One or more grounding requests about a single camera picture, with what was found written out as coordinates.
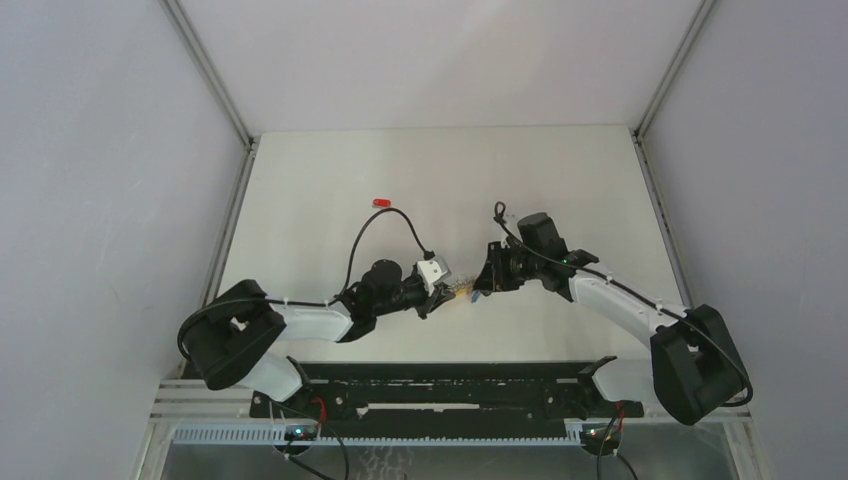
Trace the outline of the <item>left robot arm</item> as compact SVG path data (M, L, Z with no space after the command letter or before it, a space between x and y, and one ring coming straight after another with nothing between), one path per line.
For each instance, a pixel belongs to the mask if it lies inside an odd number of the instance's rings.
M256 281L243 280L183 322L178 350L208 389L250 388L298 417L313 401L310 380L291 356L273 353L274 344L353 342L373 332L379 317L410 309L424 319L453 299L450 275L439 256L417 262L408 277L396 262L382 259L336 299L316 305L271 299Z

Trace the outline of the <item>keyring bunch with coloured tags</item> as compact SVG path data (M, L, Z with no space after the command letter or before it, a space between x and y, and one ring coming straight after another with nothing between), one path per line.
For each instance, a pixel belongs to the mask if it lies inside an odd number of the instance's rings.
M451 300L465 299L470 303L476 303L481 293L474 288L472 281L457 282L448 286Z

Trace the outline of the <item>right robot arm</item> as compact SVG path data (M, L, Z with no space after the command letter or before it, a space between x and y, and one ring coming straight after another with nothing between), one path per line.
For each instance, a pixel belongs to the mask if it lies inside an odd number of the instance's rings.
M668 303L627 285L596 255L568 248L544 212L520 219L512 232L498 202L493 219L505 237L487 245L475 291L489 296L538 281L611 321L649 353L642 360L609 356L584 369L577 391L584 412L602 416L617 402L657 403L692 426L719 408L753 400L750 375L717 309Z

